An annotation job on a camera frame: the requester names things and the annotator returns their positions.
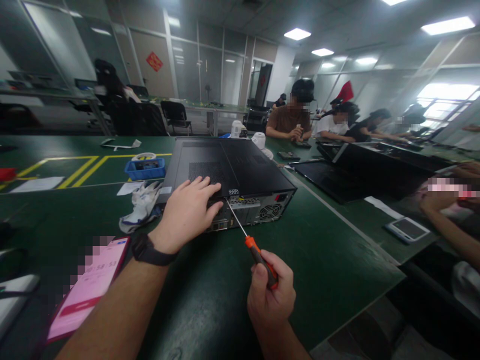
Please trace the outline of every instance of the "orange screwdriver handle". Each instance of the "orange screwdriver handle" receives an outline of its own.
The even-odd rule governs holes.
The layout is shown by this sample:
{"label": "orange screwdriver handle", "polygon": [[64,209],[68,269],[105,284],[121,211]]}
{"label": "orange screwdriver handle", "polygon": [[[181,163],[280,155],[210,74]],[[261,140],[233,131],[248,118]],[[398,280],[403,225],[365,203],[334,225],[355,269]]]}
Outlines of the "orange screwdriver handle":
{"label": "orange screwdriver handle", "polygon": [[247,236],[245,238],[245,245],[250,249],[251,256],[253,257],[253,260],[255,260],[255,263],[265,265],[268,271],[268,288],[271,290],[276,289],[279,285],[279,276],[273,266],[266,262],[262,255],[260,255],[260,249],[255,243],[255,239],[251,236]]}

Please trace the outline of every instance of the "brown t-shirt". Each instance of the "brown t-shirt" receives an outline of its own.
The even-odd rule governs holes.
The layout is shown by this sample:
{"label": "brown t-shirt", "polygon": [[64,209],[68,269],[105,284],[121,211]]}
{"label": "brown t-shirt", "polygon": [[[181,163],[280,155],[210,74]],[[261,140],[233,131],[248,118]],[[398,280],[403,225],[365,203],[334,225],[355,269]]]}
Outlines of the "brown t-shirt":
{"label": "brown t-shirt", "polygon": [[268,127],[281,133],[291,132],[297,127],[297,124],[300,124],[305,133],[311,130],[309,111],[307,109],[290,110],[288,105],[273,110],[266,123]]}

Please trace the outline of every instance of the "wristwatch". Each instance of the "wristwatch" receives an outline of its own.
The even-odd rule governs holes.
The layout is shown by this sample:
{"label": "wristwatch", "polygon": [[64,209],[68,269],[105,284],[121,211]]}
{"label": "wristwatch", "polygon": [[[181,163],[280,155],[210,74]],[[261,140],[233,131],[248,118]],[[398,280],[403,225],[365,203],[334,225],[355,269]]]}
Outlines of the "wristwatch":
{"label": "wristwatch", "polygon": [[179,254],[178,252],[175,254],[166,254],[155,250],[153,242],[146,233],[141,233],[132,242],[131,252],[135,260],[157,266],[167,266],[173,262]]}

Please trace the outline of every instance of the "black t-shirt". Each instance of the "black t-shirt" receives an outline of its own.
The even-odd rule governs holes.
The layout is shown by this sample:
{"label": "black t-shirt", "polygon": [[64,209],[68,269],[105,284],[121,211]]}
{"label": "black t-shirt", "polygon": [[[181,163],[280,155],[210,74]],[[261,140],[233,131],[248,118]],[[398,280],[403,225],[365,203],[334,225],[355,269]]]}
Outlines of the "black t-shirt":
{"label": "black t-shirt", "polygon": [[352,137],[355,139],[357,143],[365,143],[370,140],[370,136],[365,135],[360,132],[361,128],[367,128],[369,132],[374,131],[377,128],[377,125],[370,125],[368,124],[368,119],[365,119],[360,122],[356,122],[353,126],[348,130],[345,136]]}
{"label": "black t-shirt", "polygon": [[287,103],[284,101],[284,102],[280,102],[279,100],[275,101],[275,105],[277,108],[283,106],[283,105],[286,105]]}

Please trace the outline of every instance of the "roll of tape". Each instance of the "roll of tape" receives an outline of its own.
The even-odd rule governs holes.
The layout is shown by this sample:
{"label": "roll of tape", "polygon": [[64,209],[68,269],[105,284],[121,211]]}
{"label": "roll of tape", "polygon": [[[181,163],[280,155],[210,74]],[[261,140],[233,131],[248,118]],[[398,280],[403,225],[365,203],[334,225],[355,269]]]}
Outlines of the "roll of tape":
{"label": "roll of tape", "polygon": [[139,160],[151,160],[155,159],[157,155],[155,155],[153,152],[142,152],[141,154],[138,154],[134,157],[131,158],[132,161],[139,161]]}

